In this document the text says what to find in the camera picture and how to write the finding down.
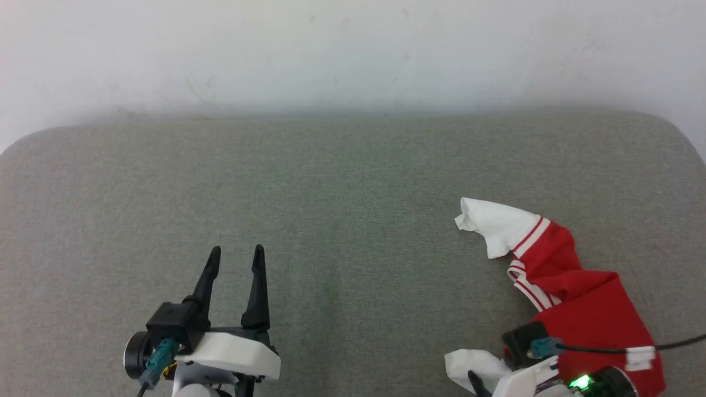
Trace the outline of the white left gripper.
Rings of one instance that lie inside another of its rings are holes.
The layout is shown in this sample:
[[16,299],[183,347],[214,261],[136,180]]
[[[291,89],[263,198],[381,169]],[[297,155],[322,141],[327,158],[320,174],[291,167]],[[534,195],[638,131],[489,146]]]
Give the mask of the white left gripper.
[[[205,317],[210,313],[213,284],[219,274],[221,247],[214,246],[191,294],[191,302]],[[252,263],[252,285],[249,301],[240,317],[243,329],[268,331],[270,310],[265,251],[261,244],[255,247]],[[177,355],[176,382],[236,382],[236,375],[276,381],[280,377],[281,359],[272,349],[259,341],[235,336],[227,332],[207,332],[187,355]]]

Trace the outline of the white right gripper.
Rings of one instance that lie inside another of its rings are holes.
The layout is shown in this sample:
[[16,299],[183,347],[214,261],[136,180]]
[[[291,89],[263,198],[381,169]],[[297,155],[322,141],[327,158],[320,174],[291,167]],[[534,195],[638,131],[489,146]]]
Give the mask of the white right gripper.
[[534,364],[504,375],[494,392],[484,386],[483,379],[469,370],[467,378],[477,397],[496,396],[574,396],[574,392],[558,378],[558,356],[554,355]]

